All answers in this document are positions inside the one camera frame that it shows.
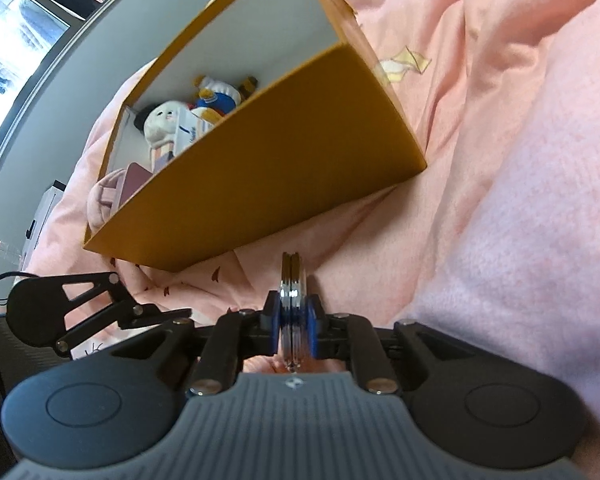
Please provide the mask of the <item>pink fabric pouch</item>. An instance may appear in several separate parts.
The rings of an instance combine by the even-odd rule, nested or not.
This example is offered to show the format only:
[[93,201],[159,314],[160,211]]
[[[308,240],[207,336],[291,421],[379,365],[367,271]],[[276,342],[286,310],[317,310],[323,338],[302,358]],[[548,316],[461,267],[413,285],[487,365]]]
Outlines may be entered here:
[[118,186],[126,174],[125,169],[118,169],[106,174],[91,188],[86,202],[87,225],[92,232],[97,232],[111,216]]

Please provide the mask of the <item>white bunny plush striped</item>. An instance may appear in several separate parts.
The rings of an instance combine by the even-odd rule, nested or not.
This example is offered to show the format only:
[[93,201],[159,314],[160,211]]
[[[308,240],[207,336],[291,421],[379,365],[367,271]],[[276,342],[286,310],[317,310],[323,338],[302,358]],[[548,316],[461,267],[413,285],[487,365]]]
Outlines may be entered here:
[[148,144],[151,171],[155,174],[176,156],[173,154],[178,112],[192,110],[182,101],[166,101],[144,107],[134,118],[134,126]]

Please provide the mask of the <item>white blue price tag card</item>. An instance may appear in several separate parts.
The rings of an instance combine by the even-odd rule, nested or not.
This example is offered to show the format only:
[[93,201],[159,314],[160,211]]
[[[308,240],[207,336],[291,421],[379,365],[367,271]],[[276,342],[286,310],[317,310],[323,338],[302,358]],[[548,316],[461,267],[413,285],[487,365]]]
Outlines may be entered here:
[[196,110],[180,110],[178,112],[178,125],[174,136],[173,154],[178,156],[186,148],[203,138],[213,128]]

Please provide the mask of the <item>white appliance beside bed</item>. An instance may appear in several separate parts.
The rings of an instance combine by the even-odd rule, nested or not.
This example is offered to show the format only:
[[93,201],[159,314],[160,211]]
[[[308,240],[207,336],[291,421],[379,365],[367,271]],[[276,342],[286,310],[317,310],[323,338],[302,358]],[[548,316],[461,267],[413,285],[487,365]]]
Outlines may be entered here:
[[65,189],[65,183],[55,180],[52,185],[49,188],[46,188],[45,192],[42,194],[32,220],[26,229],[19,268],[20,271],[26,270],[26,267],[31,259],[32,252],[35,250],[35,247],[38,246],[42,229],[44,228],[48,218],[50,218],[50,214],[52,213],[53,209],[64,195]]

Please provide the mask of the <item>orange cardboard box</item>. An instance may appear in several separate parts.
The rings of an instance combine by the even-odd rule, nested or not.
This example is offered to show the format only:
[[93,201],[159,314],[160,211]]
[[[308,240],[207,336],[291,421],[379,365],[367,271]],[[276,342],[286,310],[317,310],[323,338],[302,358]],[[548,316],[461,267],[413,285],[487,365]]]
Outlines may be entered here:
[[199,76],[256,92],[166,164],[84,246],[178,272],[425,169],[402,107],[344,0],[213,0],[123,101],[103,174],[148,166],[146,106]]

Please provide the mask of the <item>pink printed duvet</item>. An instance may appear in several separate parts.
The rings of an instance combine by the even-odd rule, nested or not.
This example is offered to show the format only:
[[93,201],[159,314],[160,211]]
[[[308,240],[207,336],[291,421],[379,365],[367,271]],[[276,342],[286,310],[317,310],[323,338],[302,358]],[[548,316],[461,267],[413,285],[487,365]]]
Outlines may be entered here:
[[324,306],[419,322],[553,375],[593,422],[600,479],[600,0],[347,0],[428,162],[417,178],[179,274],[83,249],[124,84],[94,123],[28,269],[117,271],[198,323],[257,308],[283,252]]

